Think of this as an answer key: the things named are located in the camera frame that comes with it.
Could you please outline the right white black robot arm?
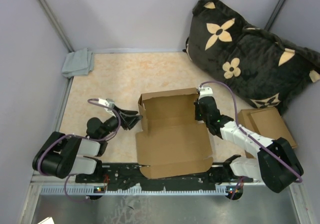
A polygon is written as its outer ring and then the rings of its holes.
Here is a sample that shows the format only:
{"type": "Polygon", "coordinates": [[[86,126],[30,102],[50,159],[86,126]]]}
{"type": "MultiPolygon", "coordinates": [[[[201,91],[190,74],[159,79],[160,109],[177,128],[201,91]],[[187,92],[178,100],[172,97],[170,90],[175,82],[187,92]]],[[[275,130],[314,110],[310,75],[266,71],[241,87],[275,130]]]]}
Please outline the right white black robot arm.
{"type": "Polygon", "coordinates": [[[213,96],[156,97],[140,102],[142,130],[135,135],[137,161],[149,179],[203,173],[213,158],[209,136],[232,142],[251,154],[225,162],[224,179],[249,177],[279,193],[300,182],[303,168],[284,138],[254,133],[220,113],[213,96]]]}

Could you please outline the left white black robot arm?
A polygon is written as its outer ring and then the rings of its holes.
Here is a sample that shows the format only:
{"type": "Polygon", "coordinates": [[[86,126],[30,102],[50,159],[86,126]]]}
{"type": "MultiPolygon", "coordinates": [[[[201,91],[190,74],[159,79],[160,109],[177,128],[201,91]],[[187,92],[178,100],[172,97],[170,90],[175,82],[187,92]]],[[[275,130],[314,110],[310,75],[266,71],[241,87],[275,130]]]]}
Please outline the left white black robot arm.
{"type": "Polygon", "coordinates": [[[111,117],[102,122],[93,117],[87,121],[86,136],[54,131],[33,158],[32,168],[41,175],[64,179],[73,174],[86,174],[99,182],[104,170],[97,166],[95,156],[102,156],[108,141],[118,130],[131,130],[142,120],[138,111],[124,110],[116,105],[107,108],[111,117]]]}

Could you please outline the brown cardboard box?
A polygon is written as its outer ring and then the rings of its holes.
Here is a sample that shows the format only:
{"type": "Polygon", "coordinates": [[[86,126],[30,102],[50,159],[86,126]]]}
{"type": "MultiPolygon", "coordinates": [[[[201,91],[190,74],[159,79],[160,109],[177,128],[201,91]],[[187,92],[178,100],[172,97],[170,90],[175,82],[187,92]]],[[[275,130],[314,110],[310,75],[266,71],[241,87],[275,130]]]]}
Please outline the brown cardboard box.
{"type": "Polygon", "coordinates": [[[136,133],[141,173],[159,179],[206,172],[213,163],[207,127],[195,118],[196,88],[143,93],[136,133]]]}

